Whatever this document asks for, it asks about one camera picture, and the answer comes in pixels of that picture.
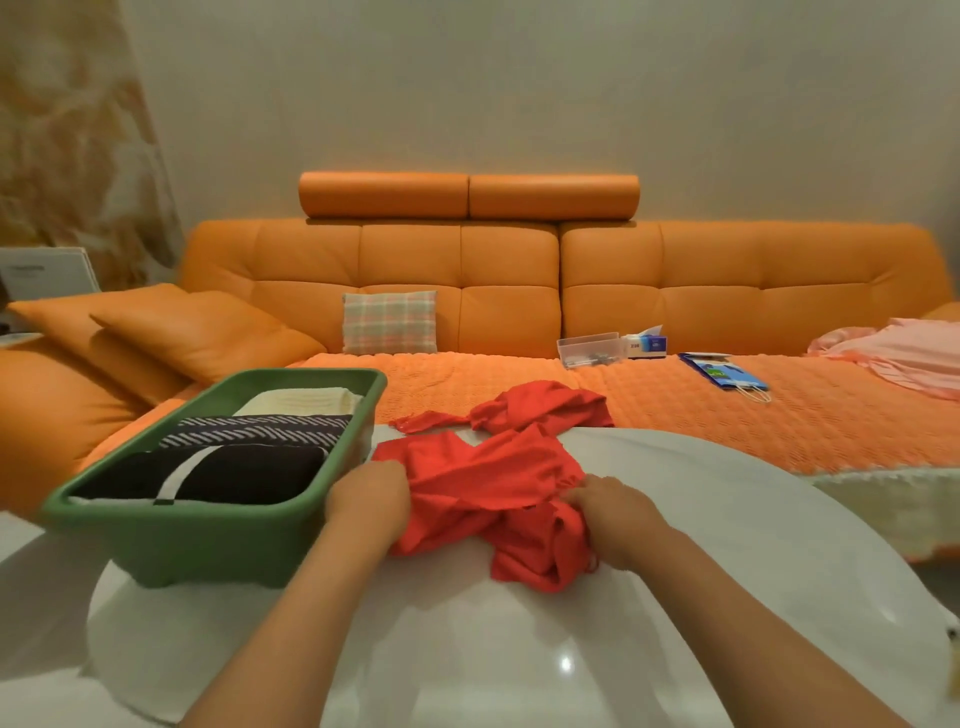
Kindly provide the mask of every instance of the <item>hand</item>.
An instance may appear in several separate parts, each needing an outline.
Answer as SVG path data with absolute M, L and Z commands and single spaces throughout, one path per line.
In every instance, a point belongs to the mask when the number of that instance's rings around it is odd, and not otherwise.
M 390 546 L 410 520 L 410 483 L 395 460 L 371 461 L 335 482 L 326 496 L 326 522 L 348 522 L 358 534 Z
M 593 550 L 615 569 L 637 570 L 646 545 L 670 530 L 654 501 L 615 477 L 587 475 L 560 498 L 584 514 Z

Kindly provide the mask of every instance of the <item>pink garment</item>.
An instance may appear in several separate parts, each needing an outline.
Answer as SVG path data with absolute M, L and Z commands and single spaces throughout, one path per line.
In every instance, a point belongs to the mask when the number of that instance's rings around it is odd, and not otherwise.
M 960 401 L 960 322 L 890 319 L 881 330 L 838 328 L 806 353 L 852 361 L 901 387 Z

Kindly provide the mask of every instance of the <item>plaid pillow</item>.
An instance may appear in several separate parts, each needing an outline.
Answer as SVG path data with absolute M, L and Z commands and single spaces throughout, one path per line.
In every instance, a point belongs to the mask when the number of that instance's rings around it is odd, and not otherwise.
M 436 351 L 436 291 L 344 294 L 344 353 Z

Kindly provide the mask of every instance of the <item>cream folded cloth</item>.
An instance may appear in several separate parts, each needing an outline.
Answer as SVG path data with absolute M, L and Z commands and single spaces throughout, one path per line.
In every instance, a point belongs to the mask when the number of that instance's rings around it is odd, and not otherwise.
M 243 415 L 352 415 L 363 397 L 344 387 L 271 389 L 233 413 Z

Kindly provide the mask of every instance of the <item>red clothing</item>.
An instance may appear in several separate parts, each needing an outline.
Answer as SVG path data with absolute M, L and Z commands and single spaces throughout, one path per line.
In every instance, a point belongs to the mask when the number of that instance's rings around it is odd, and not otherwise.
M 397 555 L 478 535 L 493 545 L 491 576 L 558 592 L 590 568 L 583 517 L 556 498 L 584 477 L 554 435 L 611 426 L 606 398 L 551 381 L 521 384 L 466 418 L 425 412 L 391 423 L 403 432 L 470 424 L 495 433 L 476 447 L 447 430 L 382 443 L 374 460 L 398 460 L 413 510 Z
M 607 398 L 588 389 L 570 389 L 559 381 L 531 381 L 501 393 L 495 400 L 478 404 L 466 417 L 443 412 L 423 412 L 390 423 L 410 435 L 431 427 L 470 425 L 497 434 L 508 429 L 522 430 L 540 423 L 548 435 L 559 435 L 571 427 L 613 427 Z

